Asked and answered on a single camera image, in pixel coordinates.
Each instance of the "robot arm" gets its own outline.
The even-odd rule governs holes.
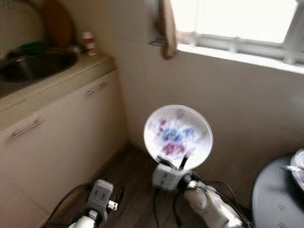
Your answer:
[[[99,228],[107,220],[109,210],[117,210],[118,203],[110,200],[113,185],[104,180],[95,182],[85,208],[89,210],[87,216],[82,216],[69,228]]]
[[[196,180],[189,170],[181,170],[161,161],[154,171],[153,185],[164,191],[184,191],[185,198],[210,228],[236,228],[242,225],[238,214],[215,189]]]

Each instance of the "towel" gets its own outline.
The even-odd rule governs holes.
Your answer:
[[[172,59],[177,53],[177,31],[171,0],[160,0],[159,11],[160,33],[165,38],[161,54],[166,60]]]

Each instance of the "round table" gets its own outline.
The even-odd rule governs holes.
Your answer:
[[[252,214],[256,228],[304,228],[304,192],[290,171],[292,156],[268,164],[259,174],[252,195]]]

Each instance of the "window sill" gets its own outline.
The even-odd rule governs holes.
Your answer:
[[[277,60],[273,58],[260,57],[260,56],[241,54],[241,53],[231,53],[224,50],[218,50],[218,49],[212,49],[206,47],[192,47],[184,44],[179,44],[178,50],[183,52],[193,53],[196,55],[228,59],[242,63],[249,63],[258,66],[270,67],[274,69],[304,74],[304,64],[289,65],[282,62],[281,60]]]

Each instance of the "bottle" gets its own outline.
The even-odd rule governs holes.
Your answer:
[[[85,43],[85,48],[89,56],[96,55],[95,41],[92,32],[83,32],[82,39]]]

